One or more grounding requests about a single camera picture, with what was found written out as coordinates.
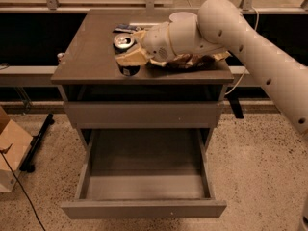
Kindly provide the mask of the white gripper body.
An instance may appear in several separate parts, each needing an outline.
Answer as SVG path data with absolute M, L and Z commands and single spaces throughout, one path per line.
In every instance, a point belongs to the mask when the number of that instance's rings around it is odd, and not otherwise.
M 176 54 L 170 42 L 170 22 L 164 22 L 146 31 L 142 40 L 143 48 L 157 62 L 170 62 Z

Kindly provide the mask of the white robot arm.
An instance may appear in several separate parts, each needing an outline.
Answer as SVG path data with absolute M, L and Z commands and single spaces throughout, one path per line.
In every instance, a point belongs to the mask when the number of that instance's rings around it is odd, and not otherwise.
M 133 39 L 136 45 L 115 56 L 121 66 L 231 52 L 294 128 L 308 134 L 308 68 L 259 35 L 228 0 L 207 0 L 196 14 L 155 25 Z

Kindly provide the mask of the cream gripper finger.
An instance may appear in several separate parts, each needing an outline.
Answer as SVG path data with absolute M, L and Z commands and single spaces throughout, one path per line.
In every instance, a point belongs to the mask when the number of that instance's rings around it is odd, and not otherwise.
M 116 62 L 121 66 L 145 65 L 151 55 L 140 45 L 134 45 L 127 52 L 115 55 Z
M 147 32 L 145 30 L 140 30 L 133 34 L 133 38 L 136 40 L 138 44 L 140 44 L 141 46 L 144 46 L 145 45 L 144 39 L 146 35 L 147 35 Z

